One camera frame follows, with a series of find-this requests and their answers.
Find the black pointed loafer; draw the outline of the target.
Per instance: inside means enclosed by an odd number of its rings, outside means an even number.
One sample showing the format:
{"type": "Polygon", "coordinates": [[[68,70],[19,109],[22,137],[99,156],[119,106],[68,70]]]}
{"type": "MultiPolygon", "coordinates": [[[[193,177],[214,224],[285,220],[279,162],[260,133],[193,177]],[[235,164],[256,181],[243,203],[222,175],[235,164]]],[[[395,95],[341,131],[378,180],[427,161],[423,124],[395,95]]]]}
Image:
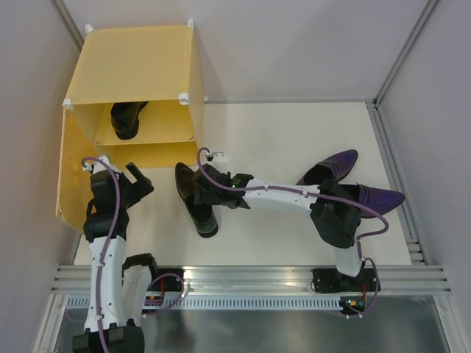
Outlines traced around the black pointed loafer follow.
{"type": "Polygon", "coordinates": [[[182,199],[196,231],[202,238],[212,238],[219,230],[219,225],[211,206],[195,204],[194,171],[184,163],[175,165],[174,170],[177,192],[182,199]]]}

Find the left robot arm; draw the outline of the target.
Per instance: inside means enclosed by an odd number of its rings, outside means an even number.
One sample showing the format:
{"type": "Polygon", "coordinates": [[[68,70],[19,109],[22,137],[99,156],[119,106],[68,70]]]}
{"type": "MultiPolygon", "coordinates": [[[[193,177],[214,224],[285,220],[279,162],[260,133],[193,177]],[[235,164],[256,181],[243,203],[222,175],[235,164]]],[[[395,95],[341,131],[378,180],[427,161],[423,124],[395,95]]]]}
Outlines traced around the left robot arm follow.
{"type": "Polygon", "coordinates": [[[143,352],[141,315],[146,292],[160,284],[150,253],[127,257],[128,209],[154,187],[134,163],[131,182],[106,156],[84,157],[92,199],[83,226],[91,255],[91,290],[84,332],[72,339],[73,352],[143,352]]]}

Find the black leather shoe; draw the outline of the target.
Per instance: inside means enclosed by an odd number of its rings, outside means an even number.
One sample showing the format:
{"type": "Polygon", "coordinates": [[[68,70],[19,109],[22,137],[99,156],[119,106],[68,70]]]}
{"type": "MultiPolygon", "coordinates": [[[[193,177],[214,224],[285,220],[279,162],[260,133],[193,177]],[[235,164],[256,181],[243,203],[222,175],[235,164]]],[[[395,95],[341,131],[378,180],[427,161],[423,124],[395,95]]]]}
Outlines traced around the black leather shoe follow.
{"type": "Polygon", "coordinates": [[[112,106],[111,125],[117,138],[131,140],[137,135],[139,114],[146,105],[148,105],[147,101],[139,101],[115,103],[112,106]]]}

